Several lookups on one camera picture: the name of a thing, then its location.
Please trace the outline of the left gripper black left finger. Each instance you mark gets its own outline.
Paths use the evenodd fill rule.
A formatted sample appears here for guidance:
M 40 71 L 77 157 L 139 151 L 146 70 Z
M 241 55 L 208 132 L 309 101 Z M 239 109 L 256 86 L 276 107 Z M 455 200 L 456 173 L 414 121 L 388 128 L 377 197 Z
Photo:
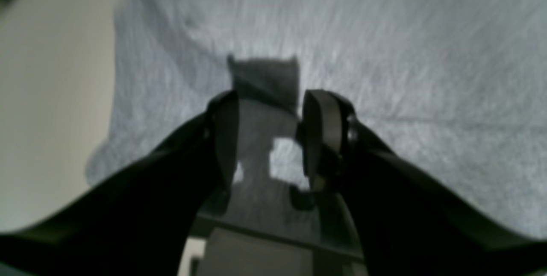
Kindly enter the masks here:
M 230 192 L 238 120 L 238 93 L 217 95 L 76 202 L 2 234 L 1 263 L 35 276 L 175 276 L 199 208 Z

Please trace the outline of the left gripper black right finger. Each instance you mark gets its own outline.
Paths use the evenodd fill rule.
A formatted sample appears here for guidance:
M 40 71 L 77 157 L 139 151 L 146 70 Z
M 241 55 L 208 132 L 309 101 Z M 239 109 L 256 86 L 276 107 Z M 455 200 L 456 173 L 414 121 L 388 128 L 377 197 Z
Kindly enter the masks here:
M 339 194 L 371 276 L 544 276 L 547 245 L 482 214 L 398 156 L 326 90 L 303 97 L 303 168 Z

